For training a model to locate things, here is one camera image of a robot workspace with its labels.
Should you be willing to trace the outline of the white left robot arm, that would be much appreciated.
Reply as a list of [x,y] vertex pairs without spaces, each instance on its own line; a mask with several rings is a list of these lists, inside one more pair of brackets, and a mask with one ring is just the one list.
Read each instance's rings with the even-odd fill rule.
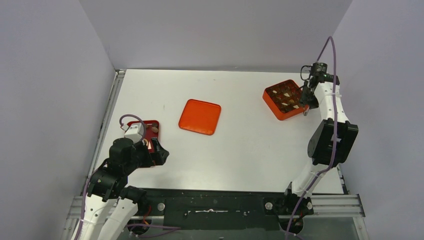
[[147,191],[128,185],[129,175],[139,168],[166,163],[169,151],[156,137],[148,147],[143,140],[113,141],[106,158],[85,184],[74,240],[115,240],[131,217],[148,213]]

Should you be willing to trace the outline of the pink silicone tongs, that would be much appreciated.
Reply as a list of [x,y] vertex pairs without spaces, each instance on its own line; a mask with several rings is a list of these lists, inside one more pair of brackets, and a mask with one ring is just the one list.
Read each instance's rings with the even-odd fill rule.
[[304,116],[307,116],[307,115],[308,115],[308,112],[309,112],[309,107],[306,105],[306,106],[303,108],[303,115],[304,115]]

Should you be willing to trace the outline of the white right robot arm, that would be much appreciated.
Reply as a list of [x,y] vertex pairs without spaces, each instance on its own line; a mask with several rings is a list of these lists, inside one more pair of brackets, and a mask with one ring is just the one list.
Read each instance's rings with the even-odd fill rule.
[[313,63],[302,86],[300,105],[318,109],[321,122],[308,142],[309,161],[288,186],[292,194],[281,199],[282,209],[289,214],[301,207],[300,198],[311,196],[328,171],[347,160],[359,133],[358,126],[350,122],[342,106],[339,78],[329,74],[327,68],[326,63]]

